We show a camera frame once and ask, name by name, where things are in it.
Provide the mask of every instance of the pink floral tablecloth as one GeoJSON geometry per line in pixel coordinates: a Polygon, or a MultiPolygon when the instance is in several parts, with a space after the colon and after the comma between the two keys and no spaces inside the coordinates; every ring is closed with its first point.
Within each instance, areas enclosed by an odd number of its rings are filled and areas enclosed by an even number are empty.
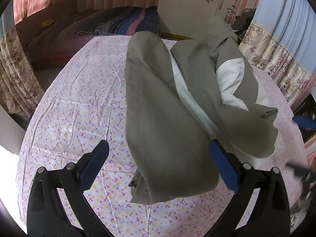
{"type": "MultiPolygon", "coordinates": [[[[109,142],[110,155],[92,188],[84,194],[115,236],[203,236],[233,196],[232,191],[222,187],[151,206],[130,203],[128,183],[136,165],[125,139],[124,67],[129,39],[128,36],[93,38],[69,61],[38,105],[22,144],[16,177],[24,223],[37,168],[61,169],[91,152],[101,139],[109,142]]],[[[164,42],[169,49],[175,43],[164,42]]],[[[292,124],[290,107],[273,80],[259,69],[254,72],[266,89],[271,105],[279,109],[275,124],[280,131],[281,145],[265,167],[281,169],[293,205],[301,188],[292,172],[284,170],[284,164],[288,159],[306,163],[301,134],[292,124]]],[[[59,193],[70,221],[80,227],[63,190],[59,193]]],[[[248,220],[255,198],[253,195],[240,225],[248,220]]]]}

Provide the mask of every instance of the gray fabric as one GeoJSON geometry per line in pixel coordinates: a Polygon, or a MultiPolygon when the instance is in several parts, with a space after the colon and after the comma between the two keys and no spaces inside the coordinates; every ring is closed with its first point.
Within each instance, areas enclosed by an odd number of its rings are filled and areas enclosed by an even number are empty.
{"type": "MultiPolygon", "coordinates": [[[[222,104],[215,71],[226,60],[243,57],[224,23],[210,23],[207,40],[177,42],[171,49],[188,89],[221,132],[258,158],[274,151],[277,110],[255,104],[258,83],[245,61],[235,95],[249,111],[222,104]]],[[[139,32],[128,45],[125,68],[126,139],[137,164],[129,184],[131,202],[153,204],[213,190],[218,172],[208,155],[212,137],[181,103],[170,56],[155,34],[139,32]]]]}

